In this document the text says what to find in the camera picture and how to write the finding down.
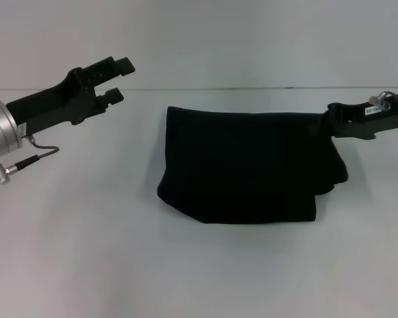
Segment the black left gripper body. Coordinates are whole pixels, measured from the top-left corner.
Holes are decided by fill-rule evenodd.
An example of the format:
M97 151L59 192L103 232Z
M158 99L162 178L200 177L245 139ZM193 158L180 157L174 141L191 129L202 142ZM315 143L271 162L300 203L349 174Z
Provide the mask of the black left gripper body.
M26 125L29 136L64 122L78 125L104 113L106 105L85 70L76 68L58 85L10 102L7 109L18 126Z

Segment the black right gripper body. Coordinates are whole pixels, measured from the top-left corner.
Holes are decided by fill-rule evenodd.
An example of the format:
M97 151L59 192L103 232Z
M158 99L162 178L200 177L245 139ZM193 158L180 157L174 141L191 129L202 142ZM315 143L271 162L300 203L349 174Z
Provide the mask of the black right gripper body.
M376 133L398 129L398 95L382 99L387 109L371 103L331 103L326 112L326 131L336 138L373 140Z

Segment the black shirt with FREE print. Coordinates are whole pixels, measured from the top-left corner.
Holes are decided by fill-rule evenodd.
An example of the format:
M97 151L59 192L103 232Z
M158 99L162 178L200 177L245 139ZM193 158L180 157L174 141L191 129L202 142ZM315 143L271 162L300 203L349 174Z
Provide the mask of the black shirt with FREE print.
M314 221L348 172L331 136L308 134L313 116L169 107L158 196L202 223Z

